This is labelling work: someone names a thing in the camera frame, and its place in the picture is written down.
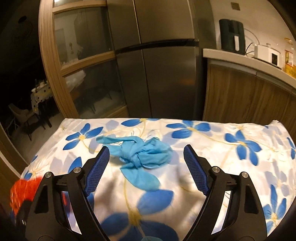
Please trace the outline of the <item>wooden lower cabinets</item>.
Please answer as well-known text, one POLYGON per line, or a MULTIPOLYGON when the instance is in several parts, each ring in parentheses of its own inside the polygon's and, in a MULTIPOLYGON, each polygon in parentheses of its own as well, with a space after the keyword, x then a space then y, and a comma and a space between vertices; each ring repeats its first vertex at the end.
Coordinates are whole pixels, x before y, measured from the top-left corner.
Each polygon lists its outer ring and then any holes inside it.
POLYGON ((208 59, 203 120, 268 125, 278 120, 295 139, 295 87, 243 65, 208 59))

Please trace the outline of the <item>wooden glass door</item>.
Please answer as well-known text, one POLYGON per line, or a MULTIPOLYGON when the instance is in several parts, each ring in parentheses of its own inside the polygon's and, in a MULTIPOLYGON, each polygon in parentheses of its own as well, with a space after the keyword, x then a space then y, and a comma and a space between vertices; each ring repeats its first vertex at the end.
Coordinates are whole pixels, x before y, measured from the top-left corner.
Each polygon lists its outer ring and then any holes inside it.
POLYGON ((39 44, 65 118, 128 116, 106 1, 41 1, 39 44))

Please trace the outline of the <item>wall socket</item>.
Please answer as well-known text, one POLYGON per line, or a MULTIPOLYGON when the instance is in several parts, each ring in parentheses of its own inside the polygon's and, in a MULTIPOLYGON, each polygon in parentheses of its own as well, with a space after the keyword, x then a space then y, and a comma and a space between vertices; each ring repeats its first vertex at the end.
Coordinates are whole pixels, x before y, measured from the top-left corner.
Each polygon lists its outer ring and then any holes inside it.
POLYGON ((233 10, 239 11, 240 10, 240 5, 239 5, 239 3, 231 2, 231 8, 233 10))

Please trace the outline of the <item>white rice cooker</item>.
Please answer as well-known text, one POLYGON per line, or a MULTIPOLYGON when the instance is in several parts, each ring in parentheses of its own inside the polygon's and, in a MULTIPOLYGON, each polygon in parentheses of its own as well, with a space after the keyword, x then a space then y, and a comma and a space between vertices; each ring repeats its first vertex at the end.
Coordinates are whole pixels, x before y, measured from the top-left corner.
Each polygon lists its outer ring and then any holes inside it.
POLYGON ((254 46, 254 58, 264 61, 274 67, 281 68, 280 65, 280 51, 272 48, 269 44, 254 46))

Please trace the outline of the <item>polka dot table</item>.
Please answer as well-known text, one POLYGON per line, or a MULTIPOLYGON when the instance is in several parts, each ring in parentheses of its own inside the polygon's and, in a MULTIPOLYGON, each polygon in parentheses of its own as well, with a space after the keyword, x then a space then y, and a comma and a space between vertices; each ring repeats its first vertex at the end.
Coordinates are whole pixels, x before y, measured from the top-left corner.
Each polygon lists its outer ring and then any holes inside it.
POLYGON ((38 105, 50 97, 53 97, 53 94, 50 85, 46 81, 42 81, 34 89, 32 89, 31 104, 33 112, 35 114, 39 114, 38 105))

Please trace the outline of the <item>black air fryer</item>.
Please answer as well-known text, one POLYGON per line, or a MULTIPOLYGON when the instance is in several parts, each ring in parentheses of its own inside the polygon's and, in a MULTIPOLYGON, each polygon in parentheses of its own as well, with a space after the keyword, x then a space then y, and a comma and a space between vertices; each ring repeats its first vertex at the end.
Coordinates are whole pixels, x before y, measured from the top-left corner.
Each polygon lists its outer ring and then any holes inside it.
POLYGON ((222 50, 245 55, 243 23, 235 20, 220 19, 219 27, 222 50))

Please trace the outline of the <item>dark grey refrigerator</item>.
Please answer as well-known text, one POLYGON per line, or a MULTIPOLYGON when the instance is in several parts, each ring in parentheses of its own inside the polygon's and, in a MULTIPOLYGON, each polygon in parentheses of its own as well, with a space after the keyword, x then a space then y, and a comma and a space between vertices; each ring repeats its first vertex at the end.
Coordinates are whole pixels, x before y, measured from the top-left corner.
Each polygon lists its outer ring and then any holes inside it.
POLYGON ((205 48, 216 48, 210 1, 108 1, 121 86, 134 118, 200 120, 205 48))

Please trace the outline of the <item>orange red plastic bag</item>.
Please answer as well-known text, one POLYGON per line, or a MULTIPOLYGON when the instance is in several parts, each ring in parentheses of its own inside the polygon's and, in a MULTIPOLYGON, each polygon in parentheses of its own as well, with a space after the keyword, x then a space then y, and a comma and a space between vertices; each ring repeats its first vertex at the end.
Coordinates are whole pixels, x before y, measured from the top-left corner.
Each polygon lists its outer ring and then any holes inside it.
MULTIPOLYGON (((39 188, 41 176, 32 179, 20 179, 14 183, 10 190, 10 206, 13 210, 15 217, 20 212, 20 209, 25 201, 33 202, 36 192, 39 188)), ((42 194, 36 206, 36 213, 45 213, 48 211, 48 197, 47 190, 42 194)))

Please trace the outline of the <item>blue glove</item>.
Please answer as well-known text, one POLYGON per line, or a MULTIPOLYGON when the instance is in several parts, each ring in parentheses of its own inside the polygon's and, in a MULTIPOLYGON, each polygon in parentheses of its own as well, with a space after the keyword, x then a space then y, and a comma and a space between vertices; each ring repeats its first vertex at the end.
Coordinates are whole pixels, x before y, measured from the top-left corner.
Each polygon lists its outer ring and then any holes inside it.
POLYGON ((144 141, 137 136, 100 136, 96 141, 106 146, 110 154, 123 163, 120 170, 130 184, 144 191, 159 189, 158 178, 148 170, 160 168, 170 162, 173 150, 168 144, 156 137, 144 141))

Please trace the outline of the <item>cooking oil bottle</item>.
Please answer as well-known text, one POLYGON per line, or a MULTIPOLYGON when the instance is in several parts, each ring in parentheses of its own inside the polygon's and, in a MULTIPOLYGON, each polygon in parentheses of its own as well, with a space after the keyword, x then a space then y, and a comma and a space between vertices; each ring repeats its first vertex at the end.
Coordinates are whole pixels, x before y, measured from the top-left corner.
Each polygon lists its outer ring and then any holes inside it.
POLYGON ((295 78, 294 66, 294 48, 293 42, 290 38, 284 38, 285 41, 285 73, 295 78))

